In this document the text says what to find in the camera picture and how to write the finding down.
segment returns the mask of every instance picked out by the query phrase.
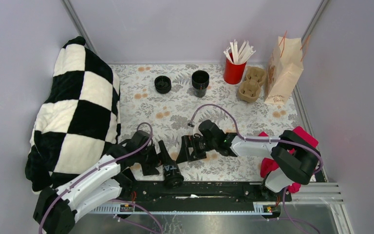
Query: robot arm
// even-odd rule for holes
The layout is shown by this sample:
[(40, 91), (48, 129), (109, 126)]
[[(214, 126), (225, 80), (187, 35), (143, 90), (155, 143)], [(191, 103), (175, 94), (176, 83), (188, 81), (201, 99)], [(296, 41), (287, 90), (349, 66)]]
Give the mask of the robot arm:
[[(85, 214), (108, 200), (127, 193), (132, 182), (121, 172), (138, 162), (150, 167), (151, 172), (160, 162), (154, 145), (145, 147), (139, 153), (126, 160), (103, 165), (106, 162), (119, 158), (143, 146), (149, 138), (144, 131), (137, 131), (131, 139), (124, 143), (112, 146), (105, 155), (91, 168), (77, 176), (74, 180), (58, 188), (47, 187), (41, 191), (34, 211), (34, 220), (40, 223), (50, 204), (65, 190), (61, 199), (54, 205), (44, 223), (44, 230), (49, 234), (68, 233), (76, 222)], [(90, 171), (85, 180), (82, 177)]]
[[(293, 182), (306, 185), (312, 177), (318, 164), (318, 158), (311, 152), (290, 144), (278, 143), (277, 140), (286, 140), (302, 144), (319, 152), (293, 131), (284, 131), (279, 137), (249, 136), (241, 139), (236, 133), (224, 133), (210, 120), (205, 120), (199, 125), (202, 133), (193, 136), (183, 136), (182, 146), (177, 158), (177, 163), (195, 161), (206, 158), (206, 152), (216, 150), (223, 156), (262, 156), (274, 159), (279, 168), (272, 171), (263, 181), (263, 186), (273, 191), (280, 192), (284, 187)], [(259, 139), (259, 142), (248, 139)]]

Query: black lid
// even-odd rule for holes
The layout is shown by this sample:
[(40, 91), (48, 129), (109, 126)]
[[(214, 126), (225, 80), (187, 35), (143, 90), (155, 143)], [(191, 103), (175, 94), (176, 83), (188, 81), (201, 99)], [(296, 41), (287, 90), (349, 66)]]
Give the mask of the black lid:
[(171, 80), (166, 76), (159, 76), (154, 80), (155, 90), (161, 94), (166, 94), (171, 90)]
[(191, 75), (191, 84), (196, 89), (206, 89), (210, 80), (210, 75), (202, 70), (195, 71)]

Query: bag handle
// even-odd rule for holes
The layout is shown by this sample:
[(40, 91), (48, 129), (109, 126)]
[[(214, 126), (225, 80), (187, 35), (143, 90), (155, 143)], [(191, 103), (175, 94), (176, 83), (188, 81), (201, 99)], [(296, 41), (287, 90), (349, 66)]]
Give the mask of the bag handle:
[(287, 30), (286, 30), (286, 32), (284, 32), (283, 38), (281, 39), (281, 41), (279, 43), (279, 47), (280, 47), (281, 43), (283, 42), (283, 50), (280, 53), (280, 58), (283, 55), (283, 51), (284, 51), (284, 39), (286, 38), (286, 34), (287, 34)]
[(300, 50), (302, 50), (303, 47), (304, 47), (304, 45), (306, 44), (306, 50), (304, 51), (304, 55), (303, 55), (302, 58), (300, 59), (301, 62), (303, 61), (303, 58), (304, 58), (304, 56), (305, 56), (306, 53), (307, 53), (307, 49), (309, 48), (309, 40), (310, 40), (310, 35), (307, 36), (307, 39), (304, 41), (302, 47), (300, 48)]

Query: black cup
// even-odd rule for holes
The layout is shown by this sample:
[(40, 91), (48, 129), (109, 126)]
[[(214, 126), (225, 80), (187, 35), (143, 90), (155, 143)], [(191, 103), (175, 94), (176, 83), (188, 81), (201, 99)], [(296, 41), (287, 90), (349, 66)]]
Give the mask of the black cup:
[(206, 95), (208, 83), (210, 76), (207, 72), (198, 70), (193, 73), (191, 76), (191, 84), (194, 88), (194, 95), (198, 98), (204, 97)]

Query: white wall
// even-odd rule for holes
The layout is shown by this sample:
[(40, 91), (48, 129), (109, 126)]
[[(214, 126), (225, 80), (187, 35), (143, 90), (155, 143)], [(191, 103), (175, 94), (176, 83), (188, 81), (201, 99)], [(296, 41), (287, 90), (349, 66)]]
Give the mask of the white wall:
[(71, 0), (107, 63), (224, 62), (233, 39), (266, 62), (277, 36), (301, 37), (321, 0)]
[(374, 233), (374, 1), (331, 1), (314, 29), (303, 100), (356, 234)]
[(60, 0), (0, 0), (0, 234), (37, 233), (29, 139), (59, 50), (76, 36)]

